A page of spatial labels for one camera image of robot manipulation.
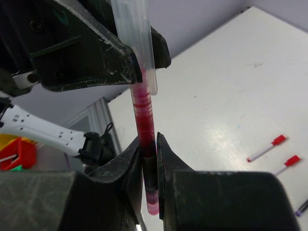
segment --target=gray wall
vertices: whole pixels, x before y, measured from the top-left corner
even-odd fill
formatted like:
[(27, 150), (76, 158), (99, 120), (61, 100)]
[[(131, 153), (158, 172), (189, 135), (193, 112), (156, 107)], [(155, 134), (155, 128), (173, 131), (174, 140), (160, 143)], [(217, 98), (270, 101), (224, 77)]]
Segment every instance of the gray wall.
[[(308, 0), (148, 0), (151, 24), (166, 38), (174, 57), (224, 24), (245, 6), (255, 5), (308, 31)], [(36, 86), (13, 102), (63, 124), (101, 97), (110, 100), (126, 86), (94, 87), (53, 93)]]

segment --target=pink liquid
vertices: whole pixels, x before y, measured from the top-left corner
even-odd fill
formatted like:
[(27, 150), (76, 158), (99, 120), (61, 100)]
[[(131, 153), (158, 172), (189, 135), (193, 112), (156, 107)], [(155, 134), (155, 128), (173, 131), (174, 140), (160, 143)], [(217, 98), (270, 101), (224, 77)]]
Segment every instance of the pink liquid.
[(151, 215), (156, 215), (159, 213), (156, 144), (152, 101), (145, 70), (142, 70), (142, 79), (142, 83), (130, 86), (130, 92), (140, 140), (148, 212)]

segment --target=tabletop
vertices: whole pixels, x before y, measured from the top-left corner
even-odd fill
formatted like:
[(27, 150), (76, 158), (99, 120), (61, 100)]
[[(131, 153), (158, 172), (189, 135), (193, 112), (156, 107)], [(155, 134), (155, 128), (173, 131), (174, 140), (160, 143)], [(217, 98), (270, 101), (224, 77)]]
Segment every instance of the tabletop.
[[(195, 170), (273, 172), (293, 209), (308, 198), (308, 34), (250, 8), (157, 70), (155, 130)], [(109, 103), (122, 150), (137, 136), (130, 92)], [(252, 163), (280, 134), (288, 140)], [(143, 201), (147, 229), (162, 230)], [(308, 230), (308, 212), (298, 222)]]

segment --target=red container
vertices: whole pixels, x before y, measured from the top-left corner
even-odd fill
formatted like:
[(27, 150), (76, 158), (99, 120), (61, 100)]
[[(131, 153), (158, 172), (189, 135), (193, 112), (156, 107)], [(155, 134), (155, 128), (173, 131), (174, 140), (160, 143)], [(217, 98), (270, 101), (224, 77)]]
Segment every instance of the red container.
[(35, 144), (22, 141), (21, 138), (18, 138), (5, 146), (0, 151), (0, 159), (15, 154), (17, 157), (0, 162), (1, 170), (10, 170), (19, 165), (22, 165), (23, 168), (27, 169), (31, 168), (37, 161)]

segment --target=tube with red liquid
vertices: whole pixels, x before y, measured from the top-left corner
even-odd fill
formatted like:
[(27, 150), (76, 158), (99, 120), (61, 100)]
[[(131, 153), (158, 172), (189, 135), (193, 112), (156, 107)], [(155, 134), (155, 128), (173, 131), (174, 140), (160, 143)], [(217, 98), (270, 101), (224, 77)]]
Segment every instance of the tube with red liquid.
[(151, 94), (157, 94), (151, 27), (147, 0), (111, 0), (116, 31), (121, 41), (136, 54), (142, 83), (130, 86), (140, 140), (148, 211), (159, 213), (156, 142)]

